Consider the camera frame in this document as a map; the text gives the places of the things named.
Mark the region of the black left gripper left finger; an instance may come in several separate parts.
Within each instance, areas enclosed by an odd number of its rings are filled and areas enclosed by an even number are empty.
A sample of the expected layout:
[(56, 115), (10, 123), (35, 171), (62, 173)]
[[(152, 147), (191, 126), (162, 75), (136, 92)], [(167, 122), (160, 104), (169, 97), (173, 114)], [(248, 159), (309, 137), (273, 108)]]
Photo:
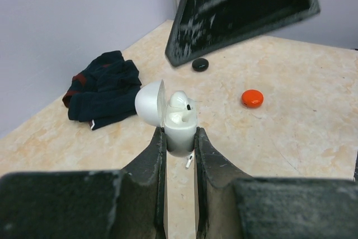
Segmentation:
[(119, 170), (1, 177), (2, 238), (165, 238), (166, 139)]

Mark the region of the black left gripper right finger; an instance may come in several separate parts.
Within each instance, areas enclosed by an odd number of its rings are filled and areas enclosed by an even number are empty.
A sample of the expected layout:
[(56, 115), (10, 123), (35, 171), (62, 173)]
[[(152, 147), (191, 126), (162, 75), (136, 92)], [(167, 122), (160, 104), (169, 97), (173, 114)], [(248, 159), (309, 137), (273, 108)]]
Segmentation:
[(195, 134), (197, 238), (356, 238), (357, 182), (253, 177)]

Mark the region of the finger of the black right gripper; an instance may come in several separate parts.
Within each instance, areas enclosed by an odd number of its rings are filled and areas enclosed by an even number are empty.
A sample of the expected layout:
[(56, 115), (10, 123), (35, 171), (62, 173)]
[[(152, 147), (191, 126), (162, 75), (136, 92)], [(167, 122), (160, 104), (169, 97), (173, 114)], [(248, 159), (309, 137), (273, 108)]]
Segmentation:
[(180, 0), (165, 55), (179, 67), (319, 12), (318, 0)]

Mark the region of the white earbud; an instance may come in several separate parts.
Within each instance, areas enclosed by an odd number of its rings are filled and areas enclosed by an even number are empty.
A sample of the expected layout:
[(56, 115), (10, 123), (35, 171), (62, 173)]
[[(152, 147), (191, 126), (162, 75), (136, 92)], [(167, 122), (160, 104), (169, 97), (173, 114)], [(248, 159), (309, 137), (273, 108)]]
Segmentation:
[(184, 91), (176, 91), (169, 100), (169, 106), (175, 109), (191, 110), (189, 98)]
[(193, 159), (194, 159), (194, 155), (193, 155), (193, 154), (191, 154), (191, 155), (188, 156), (187, 162), (186, 162), (186, 165), (185, 165), (185, 168), (186, 168), (186, 169), (189, 169), (189, 167), (190, 167), (190, 165), (191, 165)]

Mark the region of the orange earbud charging case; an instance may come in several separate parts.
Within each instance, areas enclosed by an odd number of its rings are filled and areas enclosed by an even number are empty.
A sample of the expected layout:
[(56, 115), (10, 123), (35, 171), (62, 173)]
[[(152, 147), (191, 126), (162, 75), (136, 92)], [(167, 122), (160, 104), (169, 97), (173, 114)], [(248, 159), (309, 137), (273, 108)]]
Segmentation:
[(263, 94), (254, 89), (246, 90), (241, 95), (241, 102), (245, 107), (258, 108), (263, 104)]

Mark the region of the white earbud charging case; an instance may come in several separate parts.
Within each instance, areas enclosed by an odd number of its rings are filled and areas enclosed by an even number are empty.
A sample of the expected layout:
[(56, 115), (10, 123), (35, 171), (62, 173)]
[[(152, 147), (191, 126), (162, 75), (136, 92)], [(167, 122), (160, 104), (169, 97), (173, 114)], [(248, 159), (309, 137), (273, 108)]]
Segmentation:
[(149, 83), (135, 97), (136, 113), (147, 124), (164, 129), (171, 155), (187, 157), (194, 150), (198, 125), (195, 101), (189, 98), (192, 109), (181, 110), (170, 107), (169, 100), (163, 80)]

